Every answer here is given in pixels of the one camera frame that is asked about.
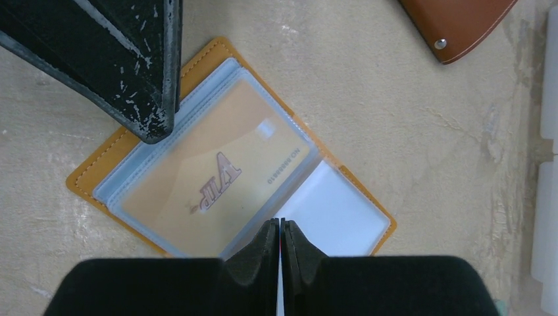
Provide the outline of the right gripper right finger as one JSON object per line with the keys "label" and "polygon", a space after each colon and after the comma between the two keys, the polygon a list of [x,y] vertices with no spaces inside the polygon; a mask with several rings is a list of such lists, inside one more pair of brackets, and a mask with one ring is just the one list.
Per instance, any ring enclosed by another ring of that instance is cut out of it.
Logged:
{"label": "right gripper right finger", "polygon": [[454,256],[327,256],[281,220],[286,315],[498,315],[476,270]]}

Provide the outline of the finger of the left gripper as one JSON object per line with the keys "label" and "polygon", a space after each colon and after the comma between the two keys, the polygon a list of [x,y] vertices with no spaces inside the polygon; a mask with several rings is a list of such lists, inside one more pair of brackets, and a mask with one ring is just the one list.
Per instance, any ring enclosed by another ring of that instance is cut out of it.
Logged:
{"label": "finger of the left gripper", "polygon": [[181,42],[181,1],[1,2],[5,49],[147,144],[174,129]]}

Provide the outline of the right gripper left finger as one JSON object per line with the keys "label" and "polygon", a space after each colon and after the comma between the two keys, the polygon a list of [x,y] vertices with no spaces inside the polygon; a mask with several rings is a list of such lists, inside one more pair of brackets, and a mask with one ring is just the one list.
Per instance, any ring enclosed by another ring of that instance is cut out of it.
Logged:
{"label": "right gripper left finger", "polygon": [[229,259],[89,259],[59,285],[46,315],[274,315],[278,219]]}

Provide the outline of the thin white card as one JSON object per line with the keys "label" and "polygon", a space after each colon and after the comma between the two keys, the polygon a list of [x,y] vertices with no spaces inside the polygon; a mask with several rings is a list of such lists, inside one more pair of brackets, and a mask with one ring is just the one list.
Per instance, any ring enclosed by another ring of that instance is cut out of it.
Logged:
{"label": "thin white card", "polygon": [[278,283],[277,283],[277,300],[276,300],[276,315],[284,316],[284,287],[282,276],[282,252],[279,250],[278,257]]}

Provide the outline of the gold VIP card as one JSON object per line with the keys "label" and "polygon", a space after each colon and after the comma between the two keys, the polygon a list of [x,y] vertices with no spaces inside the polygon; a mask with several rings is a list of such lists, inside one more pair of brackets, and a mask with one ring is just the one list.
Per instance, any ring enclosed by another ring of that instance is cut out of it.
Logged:
{"label": "gold VIP card", "polygon": [[153,153],[118,210],[174,255],[228,251],[313,152],[308,137],[247,76]]}

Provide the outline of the orange card holder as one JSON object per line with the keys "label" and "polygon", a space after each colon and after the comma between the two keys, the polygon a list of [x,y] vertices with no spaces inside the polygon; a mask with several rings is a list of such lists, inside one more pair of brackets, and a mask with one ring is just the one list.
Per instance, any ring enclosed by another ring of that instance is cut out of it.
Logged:
{"label": "orange card holder", "polygon": [[138,228],[118,210],[118,201],[146,169],[152,154],[170,145],[181,130],[200,119],[208,109],[209,100],[240,76],[247,76],[265,91],[308,137],[313,152],[287,184],[268,200],[241,238],[215,257],[231,258],[252,241],[269,219],[295,221],[306,238],[329,256],[376,253],[395,230],[395,219],[224,37],[211,40],[182,68],[180,110],[167,138],[149,145],[128,129],[118,129],[67,178],[68,189],[166,256],[196,257],[165,251],[150,233]]}

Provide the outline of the brown leather card holder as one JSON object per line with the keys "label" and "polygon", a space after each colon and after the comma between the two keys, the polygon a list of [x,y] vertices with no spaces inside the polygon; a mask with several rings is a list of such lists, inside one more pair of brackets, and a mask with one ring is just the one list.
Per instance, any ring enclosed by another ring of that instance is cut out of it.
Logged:
{"label": "brown leather card holder", "polygon": [[478,46],[516,0],[399,0],[403,10],[443,65]]}

